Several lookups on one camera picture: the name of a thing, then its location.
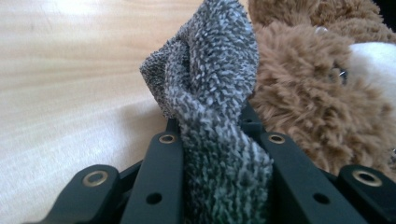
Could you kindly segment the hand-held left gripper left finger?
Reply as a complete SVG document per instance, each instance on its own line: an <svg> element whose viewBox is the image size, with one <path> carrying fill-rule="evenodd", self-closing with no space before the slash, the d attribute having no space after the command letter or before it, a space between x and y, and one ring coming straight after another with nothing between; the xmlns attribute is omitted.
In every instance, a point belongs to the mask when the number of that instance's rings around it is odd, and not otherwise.
<svg viewBox="0 0 396 224"><path fill-rule="evenodd" d="M183 223L183 146L176 119L154 135L120 224Z"/></svg>

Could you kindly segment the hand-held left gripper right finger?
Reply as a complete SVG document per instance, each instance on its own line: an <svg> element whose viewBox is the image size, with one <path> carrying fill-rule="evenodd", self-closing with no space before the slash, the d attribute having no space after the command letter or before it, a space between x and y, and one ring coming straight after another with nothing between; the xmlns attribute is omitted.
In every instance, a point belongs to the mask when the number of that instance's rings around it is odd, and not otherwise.
<svg viewBox="0 0 396 224"><path fill-rule="evenodd" d="M368 224L290 137L264 129L251 105L240 124L274 160L275 224Z"/></svg>

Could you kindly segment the brown teddy bear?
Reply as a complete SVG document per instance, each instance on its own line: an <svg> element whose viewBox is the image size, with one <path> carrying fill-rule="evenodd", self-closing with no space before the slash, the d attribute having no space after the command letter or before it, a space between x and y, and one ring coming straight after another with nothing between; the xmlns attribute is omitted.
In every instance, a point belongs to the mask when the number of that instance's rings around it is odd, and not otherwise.
<svg viewBox="0 0 396 224"><path fill-rule="evenodd" d="M374 0L248 0L260 53L250 102L320 169L374 168L396 182L396 106L351 66L359 43L396 43Z"/></svg>

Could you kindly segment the grey terry cloth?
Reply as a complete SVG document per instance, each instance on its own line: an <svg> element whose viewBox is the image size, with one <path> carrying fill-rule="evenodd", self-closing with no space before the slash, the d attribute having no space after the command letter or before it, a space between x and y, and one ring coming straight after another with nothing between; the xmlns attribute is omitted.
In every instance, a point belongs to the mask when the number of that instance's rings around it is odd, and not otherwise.
<svg viewBox="0 0 396 224"><path fill-rule="evenodd" d="M177 119L190 224L266 224L272 160L240 126L259 53L238 0L204 0L140 67L163 114Z"/></svg>

